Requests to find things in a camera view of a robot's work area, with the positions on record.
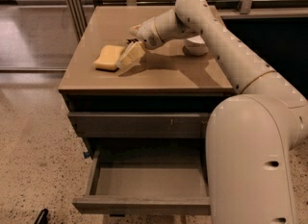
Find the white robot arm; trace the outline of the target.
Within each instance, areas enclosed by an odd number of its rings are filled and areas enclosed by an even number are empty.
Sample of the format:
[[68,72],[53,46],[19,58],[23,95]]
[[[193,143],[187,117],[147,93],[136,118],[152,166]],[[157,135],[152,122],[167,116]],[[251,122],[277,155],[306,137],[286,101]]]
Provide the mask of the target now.
[[297,224],[289,151],[308,138],[308,101],[212,14],[176,0],[132,27],[149,50],[201,36],[235,90],[211,113],[206,164],[213,224]]

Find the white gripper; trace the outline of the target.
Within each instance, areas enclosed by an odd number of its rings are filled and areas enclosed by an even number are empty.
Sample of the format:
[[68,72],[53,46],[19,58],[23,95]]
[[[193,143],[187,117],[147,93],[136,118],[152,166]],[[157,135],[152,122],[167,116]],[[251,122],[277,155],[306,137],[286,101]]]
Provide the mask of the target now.
[[116,62],[119,69],[141,59],[145,55],[144,45],[147,49],[154,50],[165,44],[158,34],[154,18],[148,19],[142,24],[132,26],[129,32],[139,41],[130,42],[125,48]]

